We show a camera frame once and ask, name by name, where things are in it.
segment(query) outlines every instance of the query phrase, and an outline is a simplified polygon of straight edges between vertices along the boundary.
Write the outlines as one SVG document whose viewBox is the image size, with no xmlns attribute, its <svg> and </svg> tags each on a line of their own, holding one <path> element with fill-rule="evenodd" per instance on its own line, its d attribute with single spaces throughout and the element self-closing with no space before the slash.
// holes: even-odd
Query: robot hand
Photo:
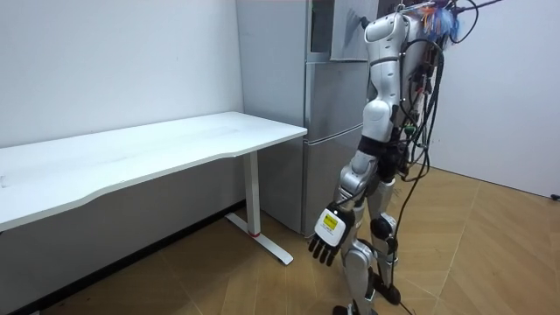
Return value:
<svg viewBox="0 0 560 315">
<path fill-rule="evenodd" d="M 318 258 L 321 263 L 326 262 L 327 266 L 331 266 L 354 222 L 353 212 L 341 211 L 334 202 L 329 204 L 319 216 L 315 224 L 315 235 L 309 244 L 309 251 L 313 253 L 313 258 Z"/>
</svg>

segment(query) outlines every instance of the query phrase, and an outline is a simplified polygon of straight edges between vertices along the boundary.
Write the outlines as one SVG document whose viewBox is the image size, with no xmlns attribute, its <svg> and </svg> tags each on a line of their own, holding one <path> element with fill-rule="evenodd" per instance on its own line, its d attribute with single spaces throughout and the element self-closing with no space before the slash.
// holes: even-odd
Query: baseboard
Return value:
<svg viewBox="0 0 560 315">
<path fill-rule="evenodd" d="M 146 246 L 138 250 L 135 253 L 132 253 L 123 259 L 120 259 L 116 262 L 111 263 L 110 265 L 103 267 L 97 270 L 94 273 L 91 273 L 87 276 L 84 276 L 80 280 L 77 280 L 69 285 L 56 290 L 55 292 L 48 294 L 34 302 L 29 303 L 26 306 L 19 308 L 16 311 L 9 313 L 8 315 L 30 315 L 34 312 L 44 310 L 49 308 L 58 302 L 64 300 L 65 298 L 69 298 L 73 294 L 86 289 L 88 286 L 95 284 L 102 279 L 109 277 L 116 273 L 117 271 L 123 270 L 126 267 L 129 267 L 131 264 L 136 263 L 143 258 L 156 253 L 160 249 L 163 249 L 176 241 L 181 240 L 182 238 L 222 219 L 226 214 L 230 214 L 236 210 L 239 210 L 245 207 L 245 200 L 239 201 L 232 206 L 229 206 L 218 213 L 212 214 L 209 217 L 205 218 L 204 220 L 198 221 L 192 224 L 189 227 L 186 227 L 177 233 L 171 234 L 165 237 L 162 240 L 156 241 L 151 245 Z"/>
</svg>

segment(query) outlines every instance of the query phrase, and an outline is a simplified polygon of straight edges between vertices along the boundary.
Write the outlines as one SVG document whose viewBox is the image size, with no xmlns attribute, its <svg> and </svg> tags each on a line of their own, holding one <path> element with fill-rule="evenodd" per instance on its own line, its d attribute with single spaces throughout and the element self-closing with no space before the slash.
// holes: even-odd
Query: desk top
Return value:
<svg viewBox="0 0 560 315">
<path fill-rule="evenodd" d="M 0 149 L 0 231 L 306 133 L 228 112 Z"/>
</svg>

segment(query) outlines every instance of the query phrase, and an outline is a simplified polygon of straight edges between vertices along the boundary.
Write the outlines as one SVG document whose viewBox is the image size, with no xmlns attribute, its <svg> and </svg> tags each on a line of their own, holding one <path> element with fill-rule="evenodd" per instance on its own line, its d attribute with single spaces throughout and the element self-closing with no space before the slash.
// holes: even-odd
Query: gray refrigerator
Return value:
<svg viewBox="0 0 560 315">
<path fill-rule="evenodd" d="M 306 236 L 360 141 L 368 61 L 359 19 L 376 14 L 377 1 L 237 0 L 245 112 L 308 129 L 259 151 L 261 208 Z"/>
</svg>

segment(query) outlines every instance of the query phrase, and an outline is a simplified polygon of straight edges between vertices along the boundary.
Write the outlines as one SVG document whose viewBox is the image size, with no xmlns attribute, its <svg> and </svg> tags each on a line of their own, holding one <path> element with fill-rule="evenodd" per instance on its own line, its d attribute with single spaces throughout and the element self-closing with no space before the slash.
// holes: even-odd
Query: wooden floor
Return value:
<svg viewBox="0 0 560 315">
<path fill-rule="evenodd" d="M 393 215 L 409 187 L 398 184 Z M 330 315 L 350 302 L 339 260 L 315 262 L 301 236 L 262 219 L 294 256 L 288 267 L 220 220 L 42 314 Z M 360 237 L 369 238 L 368 224 Z M 399 243 L 396 285 L 418 315 L 560 314 L 560 203 L 433 170 Z M 374 307 L 405 314 L 381 298 Z"/>
</svg>

